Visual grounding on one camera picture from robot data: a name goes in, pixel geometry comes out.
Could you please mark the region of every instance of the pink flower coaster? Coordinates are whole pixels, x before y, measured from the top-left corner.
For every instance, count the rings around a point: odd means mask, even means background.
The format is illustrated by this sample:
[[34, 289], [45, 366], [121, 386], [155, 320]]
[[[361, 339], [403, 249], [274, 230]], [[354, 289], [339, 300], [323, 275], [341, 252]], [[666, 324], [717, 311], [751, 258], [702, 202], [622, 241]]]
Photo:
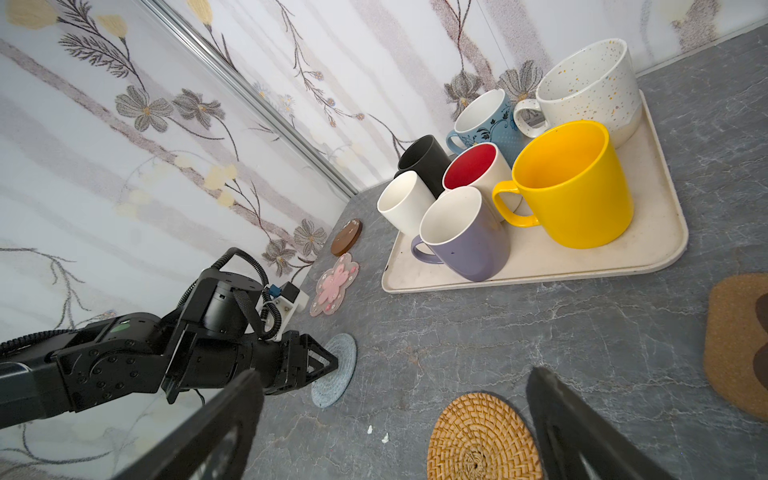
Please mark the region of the pink flower coaster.
[[360, 271], [360, 265], [352, 261], [352, 255], [344, 253], [336, 261], [332, 269], [326, 270], [320, 280], [317, 280], [317, 296], [312, 301], [311, 316], [318, 316], [320, 312], [330, 315], [336, 312], [344, 300], [346, 288], [352, 285]]

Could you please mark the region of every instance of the wall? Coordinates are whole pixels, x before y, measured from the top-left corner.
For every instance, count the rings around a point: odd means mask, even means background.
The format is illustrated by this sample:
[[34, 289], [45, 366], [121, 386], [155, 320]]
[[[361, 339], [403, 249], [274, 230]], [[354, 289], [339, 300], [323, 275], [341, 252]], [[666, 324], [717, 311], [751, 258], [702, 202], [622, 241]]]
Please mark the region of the wall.
[[768, 16], [766, 0], [167, 1], [358, 187], [594, 41], [624, 38], [641, 71]]
[[[274, 283], [300, 283], [346, 199], [143, 6], [2, 7], [0, 340], [164, 315], [230, 246]], [[110, 478], [199, 405], [194, 392], [173, 406], [162, 392], [133, 394], [4, 429], [0, 457]]]

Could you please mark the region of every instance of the woven rattan coaster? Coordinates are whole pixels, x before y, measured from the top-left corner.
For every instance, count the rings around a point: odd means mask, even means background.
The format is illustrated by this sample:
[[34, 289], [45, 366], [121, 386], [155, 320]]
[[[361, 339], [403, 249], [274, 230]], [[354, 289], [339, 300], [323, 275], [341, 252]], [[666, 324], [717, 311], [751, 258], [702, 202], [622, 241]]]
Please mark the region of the woven rattan coaster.
[[506, 403], [486, 393], [454, 400], [437, 419], [427, 453], [428, 480], [540, 479], [533, 437]]

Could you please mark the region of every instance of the black cable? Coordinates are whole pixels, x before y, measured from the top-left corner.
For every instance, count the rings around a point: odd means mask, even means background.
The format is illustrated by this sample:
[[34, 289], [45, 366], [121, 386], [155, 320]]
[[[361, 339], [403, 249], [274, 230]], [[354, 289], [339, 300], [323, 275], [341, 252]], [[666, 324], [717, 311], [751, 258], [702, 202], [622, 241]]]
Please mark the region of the black cable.
[[[261, 264], [256, 261], [251, 255], [248, 253], [242, 251], [241, 249], [237, 247], [231, 247], [228, 249], [224, 255], [222, 255], [219, 260], [216, 260], [213, 265], [210, 266], [210, 268], [221, 270], [221, 268], [224, 265], [227, 265], [227, 262], [232, 260], [232, 257], [238, 256], [242, 258], [243, 260], [247, 261], [259, 274], [259, 279], [261, 280], [261, 284], [263, 285], [263, 290], [261, 291], [261, 297], [264, 300], [264, 304], [261, 307], [261, 315], [260, 318], [262, 320], [267, 319], [270, 313], [272, 313], [272, 318], [274, 319], [274, 323], [272, 325], [272, 328], [269, 332], [264, 333], [264, 337], [261, 337], [262, 339], [270, 339], [274, 337], [278, 330], [280, 330], [280, 325], [283, 323], [283, 317], [280, 316], [280, 310], [277, 308], [277, 305], [274, 303], [271, 303], [273, 297], [270, 295], [269, 292], [269, 284], [270, 279], [266, 276], [266, 272], [264, 271], [264, 268], [262, 268]], [[187, 302], [187, 299], [189, 299], [190, 293], [192, 293], [192, 290], [194, 289], [195, 284], [192, 283], [189, 288], [187, 288], [187, 291], [184, 292], [184, 295], [181, 296], [181, 300], [179, 300], [179, 303], [176, 305], [176, 307], [180, 307], [184, 305]]]
[[274, 323], [272, 328], [265, 332], [264, 321], [260, 316], [256, 314], [256, 306], [253, 305], [253, 302], [250, 300], [250, 297], [248, 297], [248, 294], [243, 290], [234, 290], [232, 294], [235, 297], [235, 302], [240, 308], [240, 311], [243, 312], [243, 315], [248, 320], [248, 323], [253, 327], [253, 332], [256, 333], [260, 339], [271, 339], [277, 335], [277, 331], [280, 330], [281, 324], [279, 317], [277, 317], [278, 322]]
[[205, 406], [205, 397], [203, 396], [203, 394], [200, 393], [200, 390], [198, 390], [198, 389], [195, 389], [194, 391], [197, 394], [197, 396], [200, 397], [200, 401], [203, 403], [203, 406]]
[[17, 339], [0, 343], [0, 356], [8, 355], [9, 353], [13, 353], [16, 350], [23, 349], [27, 346], [32, 346], [36, 343], [40, 343], [44, 340], [66, 332], [71, 332], [71, 330], [45, 330], [44, 332], [30, 333], [29, 335], [20, 336]]

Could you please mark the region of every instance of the brown round coaster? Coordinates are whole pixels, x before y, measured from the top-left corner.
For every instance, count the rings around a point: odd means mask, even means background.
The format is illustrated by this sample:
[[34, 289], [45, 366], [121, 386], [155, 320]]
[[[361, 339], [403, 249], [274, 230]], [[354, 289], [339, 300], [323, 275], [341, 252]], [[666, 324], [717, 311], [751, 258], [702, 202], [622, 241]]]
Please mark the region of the brown round coaster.
[[500, 399], [469, 393], [454, 400], [438, 418], [429, 439], [428, 480], [542, 476], [531, 433]]
[[704, 373], [725, 400], [768, 420], [768, 389], [761, 383], [768, 331], [761, 325], [768, 273], [730, 276], [710, 292]]
[[337, 257], [341, 257], [344, 253], [347, 253], [357, 241], [361, 231], [362, 222], [359, 218], [347, 222], [339, 234], [336, 235], [336, 238], [333, 239], [333, 242], [331, 243], [331, 253]]

